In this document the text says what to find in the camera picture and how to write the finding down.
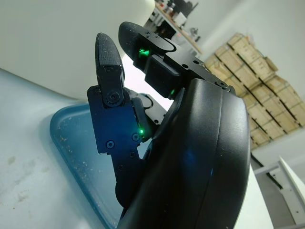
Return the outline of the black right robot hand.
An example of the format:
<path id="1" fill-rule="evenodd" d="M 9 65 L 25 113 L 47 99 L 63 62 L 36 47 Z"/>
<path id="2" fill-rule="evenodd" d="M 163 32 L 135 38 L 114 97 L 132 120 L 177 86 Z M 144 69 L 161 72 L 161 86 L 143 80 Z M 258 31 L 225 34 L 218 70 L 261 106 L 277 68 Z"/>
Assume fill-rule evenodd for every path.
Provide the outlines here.
<path id="1" fill-rule="evenodd" d="M 98 84 L 87 91 L 98 153 L 109 154 L 120 229 L 232 229 L 250 167 L 245 104 L 179 45 L 132 22 L 119 43 L 145 81 L 173 101 L 154 123 L 124 87 L 113 40 L 98 33 Z"/>

